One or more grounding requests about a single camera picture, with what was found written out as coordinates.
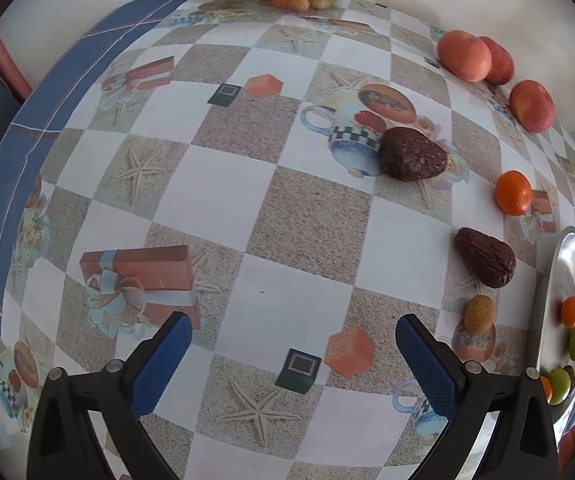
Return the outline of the oblong green jujube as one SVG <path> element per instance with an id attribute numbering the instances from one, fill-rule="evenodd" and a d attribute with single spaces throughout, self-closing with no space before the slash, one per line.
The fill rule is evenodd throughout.
<path id="1" fill-rule="evenodd" d="M 551 405 L 559 405 L 565 401 L 572 389 L 571 375 L 562 367 L 553 368 L 547 374 L 551 387 Z"/>

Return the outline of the orange tangerine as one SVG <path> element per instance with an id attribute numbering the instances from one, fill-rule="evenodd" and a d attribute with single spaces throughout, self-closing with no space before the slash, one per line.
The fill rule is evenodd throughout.
<path id="1" fill-rule="evenodd" d="M 495 186 L 497 206 L 508 216 L 521 216 L 530 208 L 533 191 L 527 177 L 517 170 L 501 174 Z"/>
<path id="2" fill-rule="evenodd" d="M 561 324 L 567 328 L 575 327 L 575 296 L 567 297 L 560 308 Z"/>

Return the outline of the tangerine with green stem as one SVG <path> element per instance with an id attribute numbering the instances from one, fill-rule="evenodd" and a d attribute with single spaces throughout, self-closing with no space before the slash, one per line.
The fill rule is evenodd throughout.
<path id="1" fill-rule="evenodd" d="M 550 381 L 547 376 L 541 375 L 540 382 L 542 385 L 543 392 L 545 393 L 545 400 L 547 400 L 547 402 L 550 403 L 553 397 L 553 390 Z"/>

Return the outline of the small brown longan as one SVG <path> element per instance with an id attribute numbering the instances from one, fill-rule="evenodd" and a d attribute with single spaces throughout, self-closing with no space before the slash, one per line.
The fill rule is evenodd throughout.
<path id="1" fill-rule="evenodd" d="M 496 306 L 489 296 L 477 295 L 465 306 L 463 324 L 472 334 L 485 333 L 493 326 L 496 317 Z"/>

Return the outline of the dark red date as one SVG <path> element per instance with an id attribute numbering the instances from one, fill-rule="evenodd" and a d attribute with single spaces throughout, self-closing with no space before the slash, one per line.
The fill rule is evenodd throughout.
<path id="1" fill-rule="evenodd" d="M 564 370 L 568 374 L 569 378 L 571 378 L 571 382 L 573 382 L 575 380 L 574 367 L 572 367 L 572 365 L 566 365 Z"/>
<path id="2" fill-rule="evenodd" d="M 478 279 L 490 288 L 508 285 L 516 268 L 513 249 L 502 240 L 471 228 L 461 228 L 455 248 Z"/>
<path id="3" fill-rule="evenodd" d="M 431 179 L 447 168 L 447 152 L 414 128 L 395 127 L 381 136 L 377 159 L 384 174 L 403 182 Z"/>

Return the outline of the round green jujube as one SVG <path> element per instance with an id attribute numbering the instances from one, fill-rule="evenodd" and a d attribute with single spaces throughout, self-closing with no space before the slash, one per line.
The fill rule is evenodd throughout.
<path id="1" fill-rule="evenodd" d="M 575 327 L 569 331 L 568 354 L 571 360 L 575 362 Z"/>

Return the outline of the patterned checkered tablecloth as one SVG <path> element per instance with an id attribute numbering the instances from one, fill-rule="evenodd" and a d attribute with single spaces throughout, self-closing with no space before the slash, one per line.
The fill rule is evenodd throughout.
<path id="1" fill-rule="evenodd" d="M 284 14 L 138 0 L 71 47 L 0 143 L 0 474 L 21 479 L 53 367 L 100 370 L 151 337 L 187 246 L 199 328 L 144 427 L 182 479 L 406 479 L 443 424 L 394 341 L 413 313 L 458 356 L 516 374 L 535 291 L 575 229 L 575 143 L 438 66 L 440 30 L 379 3 Z M 382 134 L 447 152 L 388 177 Z M 497 206 L 501 174 L 533 200 Z M 461 228 L 507 243 L 484 285 Z M 493 299 L 485 333 L 466 304 Z"/>

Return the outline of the red apple right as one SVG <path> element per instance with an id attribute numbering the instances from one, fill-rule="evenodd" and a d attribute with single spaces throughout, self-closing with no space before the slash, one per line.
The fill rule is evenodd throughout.
<path id="1" fill-rule="evenodd" d="M 557 114 L 551 94 L 535 80 L 525 79 L 516 84 L 509 103 L 514 118 L 530 133 L 546 132 Z"/>

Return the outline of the red apple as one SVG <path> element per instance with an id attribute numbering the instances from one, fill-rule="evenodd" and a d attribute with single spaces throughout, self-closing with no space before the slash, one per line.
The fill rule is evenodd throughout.
<path id="1" fill-rule="evenodd" d="M 486 44 L 490 56 L 491 67 L 486 77 L 486 81 L 494 86 L 502 86 L 507 84 L 514 76 L 515 67 L 511 54 L 497 44 L 495 40 L 481 36 L 479 37 L 484 44 Z"/>
<path id="2" fill-rule="evenodd" d="M 557 114 L 551 94 L 535 80 L 525 79 L 516 84 L 509 103 L 514 118 L 530 133 L 546 132 Z"/>

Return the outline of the red apple middle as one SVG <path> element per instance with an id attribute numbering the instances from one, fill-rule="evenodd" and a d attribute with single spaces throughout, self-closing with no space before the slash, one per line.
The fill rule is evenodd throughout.
<path id="1" fill-rule="evenodd" d="M 502 86 L 507 84 L 514 76 L 515 67 L 511 54 L 497 44 L 495 40 L 481 36 L 479 37 L 484 44 L 486 44 L 490 56 L 491 67 L 486 77 L 486 81 L 494 86 Z"/>

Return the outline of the pale pink apple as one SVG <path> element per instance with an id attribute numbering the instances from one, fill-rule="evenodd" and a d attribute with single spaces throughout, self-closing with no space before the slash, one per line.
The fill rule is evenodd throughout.
<path id="1" fill-rule="evenodd" d="M 493 64 L 485 42 L 463 30 L 446 32 L 438 41 L 437 55 L 449 72 L 467 82 L 484 80 Z"/>

